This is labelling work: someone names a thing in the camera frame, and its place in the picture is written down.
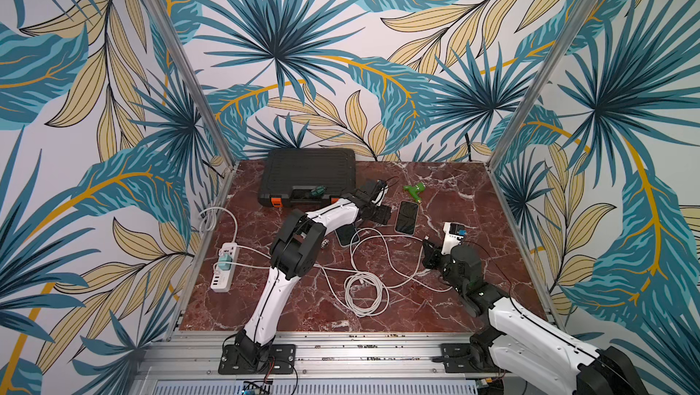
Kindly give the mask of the green plug adapter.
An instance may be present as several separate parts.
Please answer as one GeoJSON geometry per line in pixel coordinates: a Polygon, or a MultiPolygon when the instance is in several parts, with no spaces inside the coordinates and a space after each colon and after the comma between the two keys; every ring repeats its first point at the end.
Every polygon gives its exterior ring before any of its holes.
{"type": "Polygon", "coordinates": [[[229,271],[233,266],[233,257],[230,252],[222,252],[219,255],[217,269],[220,271],[229,271]]]}

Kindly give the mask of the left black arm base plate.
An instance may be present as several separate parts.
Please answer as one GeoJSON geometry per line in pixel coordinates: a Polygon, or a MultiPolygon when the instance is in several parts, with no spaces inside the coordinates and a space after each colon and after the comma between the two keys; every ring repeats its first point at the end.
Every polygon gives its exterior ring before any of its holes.
{"type": "Polygon", "coordinates": [[[244,351],[234,344],[222,349],[218,373],[220,375],[292,375],[296,357],[293,344],[273,344],[262,352],[244,351]]]}

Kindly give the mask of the black plastic tool case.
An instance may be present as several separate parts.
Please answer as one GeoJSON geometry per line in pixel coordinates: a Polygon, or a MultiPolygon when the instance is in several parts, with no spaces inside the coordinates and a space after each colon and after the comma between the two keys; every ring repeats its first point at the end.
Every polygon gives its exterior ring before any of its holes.
{"type": "Polygon", "coordinates": [[[355,152],[348,148],[284,148],[267,155],[258,202],[325,207],[355,189],[355,152]]]}

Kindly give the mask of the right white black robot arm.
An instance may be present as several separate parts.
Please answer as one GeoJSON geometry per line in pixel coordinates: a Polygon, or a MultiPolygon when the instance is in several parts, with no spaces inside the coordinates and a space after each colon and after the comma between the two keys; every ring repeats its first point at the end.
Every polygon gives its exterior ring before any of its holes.
{"type": "Polygon", "coordinates": [[[422,250],[424,267],[439,272],[468,314],[484,322],[461,356],[473,369],[513,373],[547,394],[647,392],[623,351],[574,338],[486,282],[475,247],[459,244],[444,253],[424,240],[422,250]]]}

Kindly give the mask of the green toy drill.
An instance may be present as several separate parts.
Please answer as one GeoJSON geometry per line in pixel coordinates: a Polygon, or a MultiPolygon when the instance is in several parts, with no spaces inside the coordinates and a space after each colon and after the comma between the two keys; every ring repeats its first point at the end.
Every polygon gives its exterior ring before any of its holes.
{"type": "Polygon", "coordinates": [[[421,204],[421,194],[426,190],[426,186],[423,182],[419,182],[415,185],[404,185],[403,190],[407,192],[417,204],[421,204]]]}

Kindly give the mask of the aluminium front rail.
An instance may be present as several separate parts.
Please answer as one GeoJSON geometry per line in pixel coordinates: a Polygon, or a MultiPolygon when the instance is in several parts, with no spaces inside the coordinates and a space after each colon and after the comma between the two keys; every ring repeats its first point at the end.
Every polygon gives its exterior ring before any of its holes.
{"type": "MultiPolygon", "coordinates": [[[[220,379],[222,344],[229,331],[176,331],[150,347],[139,380],[220,379]]],[[[432,359],[444,343],[465,343],[470,333],[281,332],[275,340],[296,346],[300,378],[448,378],[432,359]]]]}

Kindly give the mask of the white power strip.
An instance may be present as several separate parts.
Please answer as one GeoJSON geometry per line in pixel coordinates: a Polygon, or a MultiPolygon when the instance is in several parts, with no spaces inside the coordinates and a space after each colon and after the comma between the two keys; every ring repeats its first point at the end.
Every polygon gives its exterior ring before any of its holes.
{"type": "Polygon", "coordinates": [[[225,293],[230,290],[239,252],[240,247],[234,242],[225,243],[219,249],[217,261],[213,266],[210,285],[212,291],[225,293]]]}

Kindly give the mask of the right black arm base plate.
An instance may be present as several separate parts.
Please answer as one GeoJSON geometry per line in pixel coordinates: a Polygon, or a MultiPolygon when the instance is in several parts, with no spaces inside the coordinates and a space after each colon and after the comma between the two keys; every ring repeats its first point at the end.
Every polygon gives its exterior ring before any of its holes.
{"type": "Polygon", "coordinates": [[[507,374],[492,360],[487,348],[471,343],[444,343],[440,354],[431,360],[444,366],[446,373],[507,374]]]}

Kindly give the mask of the black smartphone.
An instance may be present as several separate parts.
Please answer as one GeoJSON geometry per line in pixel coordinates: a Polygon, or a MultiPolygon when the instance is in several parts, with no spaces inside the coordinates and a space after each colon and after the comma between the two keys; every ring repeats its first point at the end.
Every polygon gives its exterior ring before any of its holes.
{"type": "Polygon", "coordinates": [[[417,224],[419,205],[411,201],[402,201],[398,212],[395,231],[399,234],[413,236],[417,224]]]}

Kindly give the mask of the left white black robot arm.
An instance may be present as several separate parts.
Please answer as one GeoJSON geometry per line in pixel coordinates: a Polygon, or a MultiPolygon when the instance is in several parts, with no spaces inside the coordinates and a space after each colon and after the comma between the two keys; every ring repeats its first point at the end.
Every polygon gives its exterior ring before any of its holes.
{"type": "Polygon", "coordinates": [[[386,192],[387,181],[369,180],[327,207],[293,210],[271,245],[268,279],[253,316],[233,338],[240,352],[257,357],[272,344],[288,298],[315,265],[327,235],[359,220],[388,222],[391,208],[383,204],[386,192]]]}

